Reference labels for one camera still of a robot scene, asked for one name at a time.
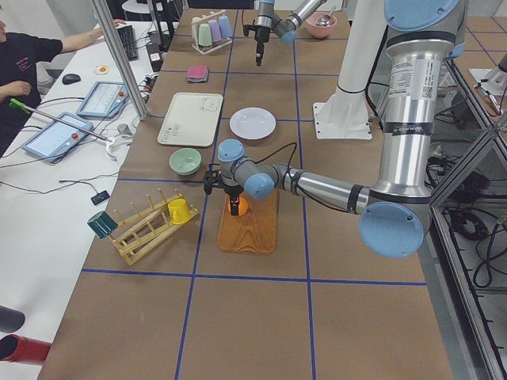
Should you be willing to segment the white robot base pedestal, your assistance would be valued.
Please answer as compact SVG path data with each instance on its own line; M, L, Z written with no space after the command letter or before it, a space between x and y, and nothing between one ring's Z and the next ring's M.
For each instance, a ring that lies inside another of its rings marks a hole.
M372 137L366 94L387 31L383 8L381 0L356 4L336 91L327 102L314 104L318 139L368 140Z

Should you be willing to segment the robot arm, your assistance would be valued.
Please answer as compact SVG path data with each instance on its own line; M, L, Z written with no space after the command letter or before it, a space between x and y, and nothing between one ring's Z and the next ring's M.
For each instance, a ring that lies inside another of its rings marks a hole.
M282 19L274 10L275 0L264 0L258 3L257 16L253 24L243 26L244 36L253 31L256 46L256 65L259 67L262 63L265 44L269 42L272 33L278 36L286 44L290 44L296 35L296 30L303 25L326 0L306 0L293 10L290 15Z
M242 143L219 144L219 186L231 197L242 192L263 200L280 188L337 211L360 216L366 246L385 257L415 253L429 228L431 193L425 169L434 132L442 63L464 46L465 1L359 1L353 15L335 93L314 105L321 139L366 139L366 96L376 55L392 62L387 103L381 116L383 148L379 177L371 186L349 184L289 164L261 165Z

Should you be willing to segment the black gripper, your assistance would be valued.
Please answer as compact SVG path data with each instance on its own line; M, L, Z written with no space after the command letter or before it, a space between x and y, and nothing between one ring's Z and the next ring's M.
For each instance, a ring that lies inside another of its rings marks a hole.
M242 194L242 186L241 185L224 185L223 190L230 197L230 213L233 216L239 215L239 204L240 204L240 195Z
M266 27L264 25L255 25L254 31L254 39L257 41L255 61L256 65L260 67L264 56L264 43L269 42L270 27Z

